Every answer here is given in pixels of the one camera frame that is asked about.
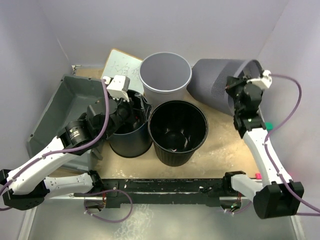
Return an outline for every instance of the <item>robotic arm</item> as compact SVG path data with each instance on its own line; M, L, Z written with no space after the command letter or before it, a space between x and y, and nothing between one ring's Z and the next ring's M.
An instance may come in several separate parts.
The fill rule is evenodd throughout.
M233 123L240 137L249 147L262 176L262 185L250 179L244 172L227 172L223 178L229 191L237 191L253 202L256 214L261 218L273 218L295 215L300 202L286 189L279 173L275 170L265 150L268 134L265 123L259 114L259 105L264 90L272 83L270 72L265 70L260 78L248 79L228 77L226 92L233 99ZM268 151L280 174L290 188L302 197L304 188L300 182L293 182L291 176L282 166L270 142L266 142Z
M56 153L43 157L45 153L73 149L85 146L95 139L103 128L105 118L108 118L105 132L101 140L109 138L124 123L135 122L133 112L134 103L128 97L127 91L130 79L116 75L113 79L104 78L109 93L108 109L106 115L106 101L100 99L88 106L87 111L79 119L71 121L64 127L52 141L31 158L28 162L14 170L3 169L0 172L0 183L8 185L9 190L3 194L4 204L19 210L28 210L41 204L45 199L69 193L87 193L93 189L103 187L99 175L90 171L77 176L48 177L54 170L66 162L76 158L89 149L95 148L98 142L72 153ZM23 171L16 179L13 177L33 161L39 161Z

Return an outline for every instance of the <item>dark gray bin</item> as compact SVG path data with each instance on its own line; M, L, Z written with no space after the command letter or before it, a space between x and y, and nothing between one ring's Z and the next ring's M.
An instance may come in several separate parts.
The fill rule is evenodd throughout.
M27 140L27 151L32 158L58 134L70 121L76 120L87 107L104 97L99 79L64 75L56 92L46 105L38 123ZM101 156L102 144L64 164L71 170L89 171Z

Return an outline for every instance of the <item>gray wall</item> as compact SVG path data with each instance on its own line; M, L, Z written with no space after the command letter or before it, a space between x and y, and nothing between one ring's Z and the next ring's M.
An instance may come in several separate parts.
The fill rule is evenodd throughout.
M0 169L15 169L29 159L27 137L72 69L37 0L1 0L0 33ZM18 238L24 214L0 213L1 239Z
M111 48L256 58L289 0L39 0L70 62L103 66Z
M302 101L292 119L273 136L272 144L281 162L295 181L303 183L303 198L320 207L320 2L291 0L259 60L272 73L295 77L302 85ZM297 87L283 79L273 79L263 97L265 120L279 124L292 110ZM299 212L312 212L301 205ZM319 239L320 217L302 217L308 240Z

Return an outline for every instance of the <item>black trash can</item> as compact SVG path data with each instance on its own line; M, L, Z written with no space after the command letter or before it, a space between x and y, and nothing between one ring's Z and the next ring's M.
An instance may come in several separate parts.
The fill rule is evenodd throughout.
M151 105L140 93L134 90L128 90L127 93L134 102L133 111L136 121L126 122L108 140L116 154L124 158L135 158L147 152L152 145L148 133Z
M205 142L208 129L205 114L183 100L159 105L151 113L148 123L157 157L171 167L181 166L191 158Z

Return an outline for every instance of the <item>wooden tabletop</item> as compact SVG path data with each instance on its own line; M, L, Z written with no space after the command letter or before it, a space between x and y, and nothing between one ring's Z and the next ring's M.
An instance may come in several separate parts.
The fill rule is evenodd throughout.
M102 72L102 68L81 68L76 75L100 79ZM139 157L123 158L114 153L106 142L102 150L103 160L98 161L95 168L101 178L222 178L225 172L231 171L244 171L254 178L259 170L251 152L235 130L233 118L194 100L189 93L185 100L198 106L209 123L205 143L186 164L179 167L163 164L153 146ZM58 169L52 176L74 174Z

